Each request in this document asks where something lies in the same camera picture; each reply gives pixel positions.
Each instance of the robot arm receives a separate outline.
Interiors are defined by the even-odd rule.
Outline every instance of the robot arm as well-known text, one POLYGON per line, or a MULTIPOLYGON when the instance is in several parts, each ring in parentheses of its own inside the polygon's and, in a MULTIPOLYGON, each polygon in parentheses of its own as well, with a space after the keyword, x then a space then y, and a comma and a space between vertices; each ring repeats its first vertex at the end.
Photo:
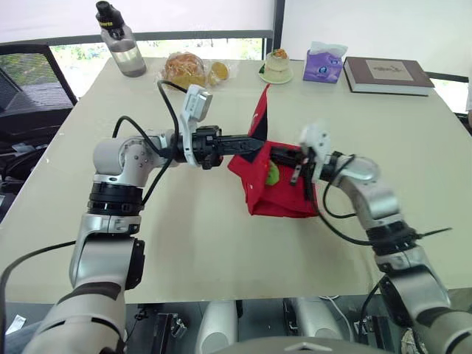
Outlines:
MULTIPOLYGON (((308 127, 301 144, 306 153, 311 149, 323 164, 313 179, 320 176, 331 181, 335 171, 350 157, 340 153, 328 156, 323 149, 326 145, 323 134, 313 132, 320 129, 308 127)), ((423 248, 416 244, 421 235, 404 221, 395 194, 381 178, 377 164, 355 158, 332 185, 350 198, 372 243, 375 262, 386 274, 380 290, 392 320, 401 327, 413 327, 431 354, 472 353, 472 315, 451 309, 445 286, 423 248)))
POLYGON ((134 235, 149 173, 170 157, 174 166, 187 161, 209 169, 224 155, 249 153, 263 144, 247 136, 221 136, 217 126, 197 128, 210 100, 202 88, 190 86, 180 116, 183 136, 148 131, 160 154, 142 136, 96 146, 97 172, 69 267, 74 290, 51 309, 24 353, 123 353, 124 292, 140 283, 144 268, 145 243, 134 235), (178 153, 170 156, 174 139, 178 153))
MULTIPOLYGON (((221 136, 217 126, 197 128, 210 101, 202 88, 191 86, 180 116, 183 136, 173 136, 172 131, 148 134, 160 154, 140 136, 98 144, 88 211, 69 268, 74 290, 51 309, 25 353, 123 353, 124 291, 140 283, 145 261, 145 243, 133 235, 139 231, 142 188, 150 171, 168 158, 209 169, 219 166, 224 155, 250 153, 264 143, 248 136, 221 136), (176 156, 169 149, 174 139, 178 140, 176 156)), ((331 181, 349 158, 329 155, 327 132, 313 126, 304 132, 301 147, 306 155, 314 156, 314 180, 331 181)), ((272 158, 295 167, 299 155, 298 151, 277 151, 272 158)), ((403 220, 378 166, 355 158, 332 183, 352 201, 375 261, 387 275, 380 288, 391 317, 399 325, 414 326, 432 354, 472 353, 472 315, 450 309, 445 287, 415 242, 420 236, 403 220)), ((367 352, 358 346, 350 349, 348 343, 327 345, 333 353, 367 352)))

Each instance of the black bottle cap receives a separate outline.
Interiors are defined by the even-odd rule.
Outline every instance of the black bottle cap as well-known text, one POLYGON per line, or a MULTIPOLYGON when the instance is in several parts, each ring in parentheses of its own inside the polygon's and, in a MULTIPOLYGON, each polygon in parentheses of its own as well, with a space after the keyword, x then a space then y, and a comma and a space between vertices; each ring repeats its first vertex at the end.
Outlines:
POLYGON ((125 22, 121 17, 120 11, 115 9, 112 4, 107 1, 99 1, 97 6, 97 20, 100 26, 106 30, 121 28, 125 22))

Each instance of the red cloth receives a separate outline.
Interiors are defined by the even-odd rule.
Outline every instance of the red cloth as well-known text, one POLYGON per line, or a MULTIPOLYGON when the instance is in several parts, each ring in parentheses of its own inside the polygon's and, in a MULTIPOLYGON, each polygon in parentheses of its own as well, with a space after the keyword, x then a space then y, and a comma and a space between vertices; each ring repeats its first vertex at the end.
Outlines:
MULTIPOLYGON (((249 136, 264 140, 267 137, 268 87, 269 85, 266 86, 259 99, 249 129, 249 136)), ((234 156, 228 164, 228 168, 241 177, 249 213, 251 215, 286 216, 289 218, 308 218, 317 215, 310 201, 305 199, 303 177, 300 176, 294 186, 290 184, 291 176, 294 173, 293 168, 278 165, 279 181, 273 186, 266 185, 273 146, 299 150, 299 147, 293 145, 266 142, 254 156, 234 156)))

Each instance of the book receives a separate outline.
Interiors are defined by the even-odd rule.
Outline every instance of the book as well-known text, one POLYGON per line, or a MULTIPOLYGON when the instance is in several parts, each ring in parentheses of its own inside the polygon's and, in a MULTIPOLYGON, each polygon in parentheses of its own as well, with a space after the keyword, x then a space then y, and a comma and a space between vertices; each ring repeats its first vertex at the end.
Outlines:
POLYGON ((347 57, 344 71, 352 92, 428 96, 434 88, 414 60, 347 57))

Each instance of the purple tissue box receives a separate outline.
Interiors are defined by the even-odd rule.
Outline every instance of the purple tissue box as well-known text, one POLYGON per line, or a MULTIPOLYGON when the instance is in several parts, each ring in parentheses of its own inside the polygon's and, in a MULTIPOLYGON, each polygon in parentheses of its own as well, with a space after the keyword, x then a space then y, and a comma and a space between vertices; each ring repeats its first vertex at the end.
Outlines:
POLYGON ((330 53, 310 54, 310 50, 308 50, 303 80, 337 83, 341 70, 341 58, 330 53))

